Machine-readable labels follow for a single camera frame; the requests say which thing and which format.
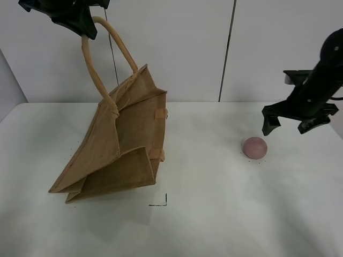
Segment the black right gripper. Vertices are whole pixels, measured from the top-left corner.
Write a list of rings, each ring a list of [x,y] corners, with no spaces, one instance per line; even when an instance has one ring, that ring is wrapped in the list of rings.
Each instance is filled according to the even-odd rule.
[[[281,126],[278,117],[300,120],[301,134],[328,124],[328,115],[338,112],[328,100],[342,86],[342,70],[284,70],[284,74],[285,83],[294,89],[286,100],[263,108],[263,135]]]

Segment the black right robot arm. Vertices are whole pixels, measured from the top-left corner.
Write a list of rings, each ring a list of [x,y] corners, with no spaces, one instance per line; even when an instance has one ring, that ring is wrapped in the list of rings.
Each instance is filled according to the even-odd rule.
[[[312,70],[284,70],[284,74],[285,83],[294,89],[286,100],[263,108],[263,135],[281,126],[279,117],[300,121],[301,134],[328,124],[329,116],[339,111],[328,101],[342,87],[342,29],[325,40]]]

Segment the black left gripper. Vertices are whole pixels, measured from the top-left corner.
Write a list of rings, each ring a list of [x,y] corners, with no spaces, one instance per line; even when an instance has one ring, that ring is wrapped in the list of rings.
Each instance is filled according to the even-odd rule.
[[[51,17],[53,23],[68,28],[79,36],[94,40],[98,31],[93,22],[90,6],[107,9],[110,0],[20,0],[27,12],[39,11]]]

